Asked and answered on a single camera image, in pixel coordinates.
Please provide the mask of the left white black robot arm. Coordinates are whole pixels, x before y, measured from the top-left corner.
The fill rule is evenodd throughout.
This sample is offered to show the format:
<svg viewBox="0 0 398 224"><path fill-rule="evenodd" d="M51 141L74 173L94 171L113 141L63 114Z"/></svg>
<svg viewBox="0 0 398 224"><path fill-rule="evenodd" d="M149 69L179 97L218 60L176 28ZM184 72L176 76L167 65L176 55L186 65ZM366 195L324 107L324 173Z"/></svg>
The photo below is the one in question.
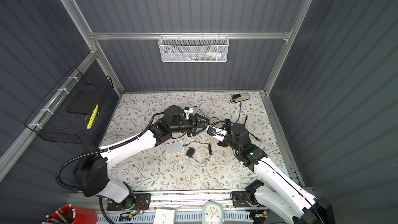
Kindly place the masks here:
<svg viewBox="0 0 398 224"><path fill-rule="evenodd" d="M63 188L80 190L86 197L108 198L121 204L123 209L132 209L137 205L135 193L127 183L113 179L109 170L141 151L163 144L174 133L196 136L206 130L209 123L209 118L195 113L193 108L172 105L155 113L141 133L69 159L57 170L56 182ZM73 175L77 186L61 179L62 171L73 162L76 163Z"/></svg>

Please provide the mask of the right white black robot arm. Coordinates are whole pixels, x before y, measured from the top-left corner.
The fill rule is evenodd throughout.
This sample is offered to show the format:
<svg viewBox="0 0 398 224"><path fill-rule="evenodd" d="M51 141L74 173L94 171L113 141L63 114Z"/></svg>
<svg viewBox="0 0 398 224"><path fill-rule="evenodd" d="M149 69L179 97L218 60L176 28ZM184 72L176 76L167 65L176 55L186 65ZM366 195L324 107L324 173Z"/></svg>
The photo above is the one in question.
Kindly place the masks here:
<svg viewBox="0 0 398 224"><path fill-rule="evenodd" d="M316 198L281 171L260 147L250 140L244 124L209 127L208 134L223 147L231 147L236 159L259 176L245 188L247 202L268 207L287 224L333 224L331 203Z"/></svg>

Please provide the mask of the white network switch box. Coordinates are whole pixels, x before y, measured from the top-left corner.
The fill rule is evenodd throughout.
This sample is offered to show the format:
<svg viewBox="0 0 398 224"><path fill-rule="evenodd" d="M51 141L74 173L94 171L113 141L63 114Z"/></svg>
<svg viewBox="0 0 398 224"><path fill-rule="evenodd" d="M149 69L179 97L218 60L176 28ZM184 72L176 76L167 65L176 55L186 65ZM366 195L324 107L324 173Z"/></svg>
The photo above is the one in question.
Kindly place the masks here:
<svg viewBox="0 0 398 224"><path fill-rule="evenodd" d="M171 156L174 154L182 153L184 151L184 145L182 141L170 143L166 145L165 149L166 149L166 154L168 156Z"/></svg>

